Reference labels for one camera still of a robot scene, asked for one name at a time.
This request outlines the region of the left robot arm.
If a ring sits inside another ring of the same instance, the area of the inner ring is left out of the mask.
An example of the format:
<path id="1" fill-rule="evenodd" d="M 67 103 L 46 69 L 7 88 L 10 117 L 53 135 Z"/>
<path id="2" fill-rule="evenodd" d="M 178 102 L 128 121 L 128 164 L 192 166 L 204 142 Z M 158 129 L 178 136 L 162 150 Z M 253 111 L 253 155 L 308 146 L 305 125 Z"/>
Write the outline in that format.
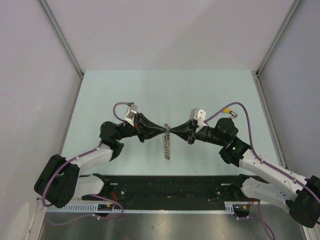
<path id="1" fill-rule="evenodd" d="M 164 127 L 141 113 L 134 116 L 132 123 L 106 121 L 100 127 L 100 142 L 95 148 L 71 158 L 59 154 L 51 156 L 34 185 L 34 191 L 42 197 L 44 207 L 62 208 L 73 198 L 91 194 L 105 200 L 110 196 L 111 188 L 100 177 L 83 174 L 116 159 L 124 148 L 120 142 L 122 139 L 138 137 L 143 143 L 165 132 Z"/>

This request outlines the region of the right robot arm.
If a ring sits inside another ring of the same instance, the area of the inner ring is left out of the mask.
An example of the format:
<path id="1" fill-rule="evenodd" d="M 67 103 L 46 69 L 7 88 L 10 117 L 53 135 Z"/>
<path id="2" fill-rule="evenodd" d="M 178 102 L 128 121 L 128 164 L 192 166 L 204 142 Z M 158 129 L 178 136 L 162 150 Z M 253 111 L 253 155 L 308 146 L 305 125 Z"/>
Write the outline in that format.
<path id="1" fill-rule="evenodd" d="M 170 129 L 192 145 L 196 140 L 221 146 L 220 157 L 227 164 L 247 170 L 264 181 L 239 175 L 230 188 L 231 196 L 242 201 L 245 197 L 259 199 L 285 210 L 299 224 L 313 228 L 320 220 L 320 179 L 307 178 L 272 163 L 237 137 L 238 129 L 230 118 L 220 118 L 215 127 L 197 129 L 196 120 Z"/>

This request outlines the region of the metal keyring holder disc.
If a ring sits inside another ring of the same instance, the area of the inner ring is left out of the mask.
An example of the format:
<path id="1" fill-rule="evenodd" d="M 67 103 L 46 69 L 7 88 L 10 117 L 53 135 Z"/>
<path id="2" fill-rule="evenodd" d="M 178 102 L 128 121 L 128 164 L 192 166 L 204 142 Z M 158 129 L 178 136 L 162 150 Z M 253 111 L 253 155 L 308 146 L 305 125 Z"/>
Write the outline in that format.
<path id="1" fill-rule="evenodd" d="M 163 125 L 163 128 L 165 129 L 165 133 L 162 136 L 163 155 L 166 160 L 170 160 L 171 159 L 171 149 L 170 149 L 171 127 L 167 123 L 165 123 Z"/>

